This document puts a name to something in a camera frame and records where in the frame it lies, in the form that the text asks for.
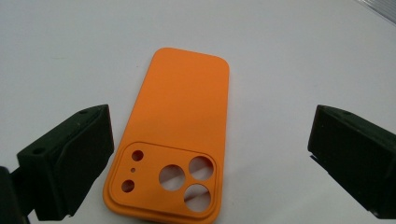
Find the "background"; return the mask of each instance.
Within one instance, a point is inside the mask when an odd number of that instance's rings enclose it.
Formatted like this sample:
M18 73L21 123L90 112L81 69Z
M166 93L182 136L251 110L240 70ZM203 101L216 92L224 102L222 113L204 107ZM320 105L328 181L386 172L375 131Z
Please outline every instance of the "background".
M307 151L318 104L396 133L396 27L354 0L1 1L0 164L12 172L20 150L100 104L117 148L163 47L231 68L216 223L395 223L364 210ZM147 223L104 205L110 163L62 223Z

